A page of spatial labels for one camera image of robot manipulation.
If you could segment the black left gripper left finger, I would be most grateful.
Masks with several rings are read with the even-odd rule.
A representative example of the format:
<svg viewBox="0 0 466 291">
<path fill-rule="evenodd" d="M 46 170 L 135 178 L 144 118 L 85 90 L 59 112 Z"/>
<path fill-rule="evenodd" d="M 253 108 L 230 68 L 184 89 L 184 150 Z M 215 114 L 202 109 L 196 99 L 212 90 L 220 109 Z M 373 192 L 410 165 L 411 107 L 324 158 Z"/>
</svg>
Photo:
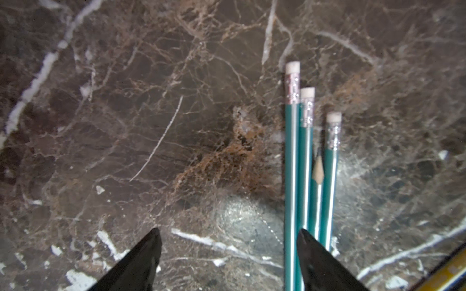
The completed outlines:
<svg viewBox="0 0 466 291">
<path fill-rule="evenodd" d="M 153 228 L 91 288 L 91 291 L 151 291 L 160 264 L 162 240 Z"/>
</svg>

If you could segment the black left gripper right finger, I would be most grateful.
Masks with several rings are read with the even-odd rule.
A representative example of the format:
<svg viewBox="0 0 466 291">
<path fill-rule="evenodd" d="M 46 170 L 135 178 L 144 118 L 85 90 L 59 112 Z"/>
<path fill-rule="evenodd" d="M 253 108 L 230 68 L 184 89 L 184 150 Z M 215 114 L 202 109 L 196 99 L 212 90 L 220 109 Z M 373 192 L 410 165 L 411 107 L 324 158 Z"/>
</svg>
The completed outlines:
<svg viewBox="0 0 466 291">
<path fill-rule="evenodd" d="M 296 247 L 306 291 L 368 291 L 307 230 L 298 231 Z"/>
</svg>

